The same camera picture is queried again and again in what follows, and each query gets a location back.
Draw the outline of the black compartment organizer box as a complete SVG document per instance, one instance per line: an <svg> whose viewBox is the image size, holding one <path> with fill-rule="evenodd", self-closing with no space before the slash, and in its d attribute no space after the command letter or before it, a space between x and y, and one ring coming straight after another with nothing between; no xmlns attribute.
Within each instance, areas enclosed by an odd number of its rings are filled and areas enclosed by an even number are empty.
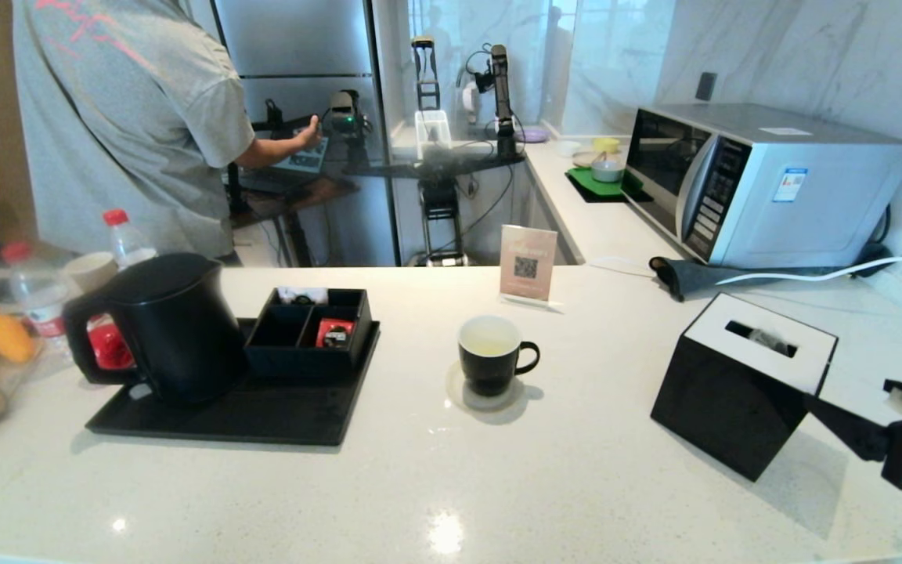
<svg viewBox="0 0 902 564"><path fill-rule="evenodd" d="M328 305L284 305L276 288L247 337L251 367L267 378L340 381L360 371L373 334L373 314L364 289L328 288ZM324 318L348 319L355 330L347 349L317 349Z"/></svg>

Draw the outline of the QR code sign stand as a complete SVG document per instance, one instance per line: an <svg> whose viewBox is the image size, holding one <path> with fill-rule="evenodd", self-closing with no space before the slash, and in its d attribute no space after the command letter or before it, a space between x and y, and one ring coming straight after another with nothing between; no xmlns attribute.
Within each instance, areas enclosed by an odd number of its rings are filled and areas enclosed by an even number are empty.
<svg viewBox="0 0 902 564"><path fill-rule="evenodd" d="M499 293L504 298L548 305L558 232L503 225Z"/></svg>

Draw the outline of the orange fruit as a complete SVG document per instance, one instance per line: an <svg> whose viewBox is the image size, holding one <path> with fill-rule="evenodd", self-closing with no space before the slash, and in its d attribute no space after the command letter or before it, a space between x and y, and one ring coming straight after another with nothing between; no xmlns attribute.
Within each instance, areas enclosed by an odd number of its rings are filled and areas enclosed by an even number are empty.
<svg viewBox="0 0 902 564"><path fill-rule="evenodd" d="M22 322L14 316L0 314L0 356L15 364L33 360L36 345Z"/></svg>

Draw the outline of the silver microwave oven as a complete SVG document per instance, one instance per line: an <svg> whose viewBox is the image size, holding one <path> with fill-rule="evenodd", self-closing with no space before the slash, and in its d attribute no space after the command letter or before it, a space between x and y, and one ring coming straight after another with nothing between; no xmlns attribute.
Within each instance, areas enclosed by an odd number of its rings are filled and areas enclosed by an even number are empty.
<svg viewBox="0 0 902 564"><path fill-rule="evenodd" d="M623 185L702 264L848 266L902 183L902 139L754 103L641 107Z"/></svg>

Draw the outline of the person in grey t-shirt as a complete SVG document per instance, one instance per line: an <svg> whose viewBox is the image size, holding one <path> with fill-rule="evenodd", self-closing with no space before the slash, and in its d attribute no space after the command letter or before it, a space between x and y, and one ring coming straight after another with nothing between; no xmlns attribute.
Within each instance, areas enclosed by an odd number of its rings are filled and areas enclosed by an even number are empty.
<svg viewBox="0 0 902 564"><path fill-rule="evenodd" d="M321 143L319 119L260 139L228 51L178 0L13 0L12 42L37 235L108 248L121 208L160 253L235 252L222 171Z"/></svg>

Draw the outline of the red round disc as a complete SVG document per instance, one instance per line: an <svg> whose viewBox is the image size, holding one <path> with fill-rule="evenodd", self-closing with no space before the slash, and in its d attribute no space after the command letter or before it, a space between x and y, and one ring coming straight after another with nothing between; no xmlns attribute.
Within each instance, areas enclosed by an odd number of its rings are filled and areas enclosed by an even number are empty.
<svg viewBox="0 0 902 564"><path fill-rule="evenodd" d="M100 314L87 322L87 335L98 367L105 371L122 371L135 367L128 343L110 314Z"/></svg>

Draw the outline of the black electric kettle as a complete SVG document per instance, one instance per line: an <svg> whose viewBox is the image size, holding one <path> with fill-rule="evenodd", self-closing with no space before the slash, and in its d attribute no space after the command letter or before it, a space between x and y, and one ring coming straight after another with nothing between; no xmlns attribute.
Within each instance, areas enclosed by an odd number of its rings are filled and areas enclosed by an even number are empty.
<svg viewBox="0 0 902 564"><path fill-rule="evenodd" d="M66 303L62 319L79 371L97 385L145 382L165 403L195 404L227 393L248 372L244 337L222 295L223 264L191 253L157 256L118 272ZM135 365L105 369L87 324L108 315Z"/></svg>

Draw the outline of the round translucent coaster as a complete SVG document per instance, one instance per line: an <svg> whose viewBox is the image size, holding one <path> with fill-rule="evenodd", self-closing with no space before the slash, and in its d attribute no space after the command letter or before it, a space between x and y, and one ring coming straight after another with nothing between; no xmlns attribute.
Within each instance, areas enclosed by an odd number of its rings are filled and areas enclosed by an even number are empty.
<svg viewBox="0 0 902 564"><path fill-rule="evenodd" d="M498 413L519 401L525 389L524 383L515 378L505 392L483 396L470 388L459 362L453 362L447 369L445 383L448 400L467 413Z"/></svg>

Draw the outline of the silver refrigerator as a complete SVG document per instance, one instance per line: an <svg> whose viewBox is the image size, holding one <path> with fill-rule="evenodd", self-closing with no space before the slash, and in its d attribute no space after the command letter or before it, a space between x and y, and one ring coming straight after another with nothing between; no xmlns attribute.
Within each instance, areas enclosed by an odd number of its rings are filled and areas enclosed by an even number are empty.
<svg viewBox="0 0 902 564"><path fill-rule="evenodd" d="M271 99L284 121L322 117L330 96L360 92L360 108L372 132L368 164L389 163L385 110L370 0L208 0L215 35L222 40L244 87L253 121L264 121ZM345 171L346 146L329 141L318 175L272 168L245 172L246 188L283 192L316 176L348 181L355 195L301 211L315 266L394 266L395 207L390 179Z"/></svg>

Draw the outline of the black upright stand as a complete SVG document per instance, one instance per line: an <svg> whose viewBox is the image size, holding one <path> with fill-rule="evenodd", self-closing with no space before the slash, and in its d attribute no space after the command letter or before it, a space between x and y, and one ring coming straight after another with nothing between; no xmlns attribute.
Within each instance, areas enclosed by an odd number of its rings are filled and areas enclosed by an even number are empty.
<svg viewBox="0 0 902 564"><path fill-rule="evenodd" d="M419 111L441 110L441 92L432 36L417 35L411 40L416 71L416 99Z"/></svg>

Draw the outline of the red sachet packet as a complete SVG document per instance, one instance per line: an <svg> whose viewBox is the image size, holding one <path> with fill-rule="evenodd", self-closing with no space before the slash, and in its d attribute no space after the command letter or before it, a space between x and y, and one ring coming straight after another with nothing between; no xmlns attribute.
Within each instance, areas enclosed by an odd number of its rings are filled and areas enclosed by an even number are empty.
<svg viewBox="0 0 902 564"><path fill-rule="evenodd" d="M316 330L316 348L347 349L354 330L354 321L324 317Z"/></svg>

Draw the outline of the black mug white inside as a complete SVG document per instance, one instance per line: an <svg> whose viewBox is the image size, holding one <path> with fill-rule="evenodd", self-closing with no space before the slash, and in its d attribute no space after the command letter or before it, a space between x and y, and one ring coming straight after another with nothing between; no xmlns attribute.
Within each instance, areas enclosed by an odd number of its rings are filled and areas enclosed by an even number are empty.
<svg viewBox="0 0 902 564"><path fill-rule="evenodd" d="M540 347L527 342L513 322L501 316L471 318L459 328L457 346L466 386L479 396L500 396L516 376L529 374L541 360Z"/></svg>

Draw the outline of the beige paper cup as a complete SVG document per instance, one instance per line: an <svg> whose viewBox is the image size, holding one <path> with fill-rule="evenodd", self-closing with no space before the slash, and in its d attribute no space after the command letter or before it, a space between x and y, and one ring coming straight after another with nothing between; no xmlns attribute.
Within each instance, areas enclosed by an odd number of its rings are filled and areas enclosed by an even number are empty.
<svg viewBox="0 0 902 564"><path fill-rule="evenodd" d="M62 272L71 278L83 294L100 289L110 282L118 271L118 264L110 252L93 252L78 256L62 268Z"/></svg>

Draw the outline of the dark foil packet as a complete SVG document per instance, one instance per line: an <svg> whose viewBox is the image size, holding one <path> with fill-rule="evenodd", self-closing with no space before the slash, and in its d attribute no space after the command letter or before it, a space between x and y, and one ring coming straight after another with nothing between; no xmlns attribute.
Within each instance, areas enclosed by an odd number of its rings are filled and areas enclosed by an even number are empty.
<svg viewBox="0 0 902 564"><path fill-rule="evenodd" d="M773 350L775 353L779 353L780 356L791 358L797 350L794 345L785 342L779 335L761 329L752 329L747 339L750 342L766 347L766 349Z"/></svg>

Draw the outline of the brown wooden desk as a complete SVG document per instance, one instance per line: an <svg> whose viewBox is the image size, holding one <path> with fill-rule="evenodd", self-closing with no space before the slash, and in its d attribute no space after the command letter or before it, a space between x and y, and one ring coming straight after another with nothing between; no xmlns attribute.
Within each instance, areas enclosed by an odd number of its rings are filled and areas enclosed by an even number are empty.
<svg viewBox="0 0 902 564"><path fill-rule="evenodd" d="M279 193L244 188L240 180L232 175L223 188L228 196L233 228L261 229L265 233L273 266L300 268L310 268L315 263L308 236L301 224L301 211L326 206L358 192L354 183L325 175Z"/></svg>

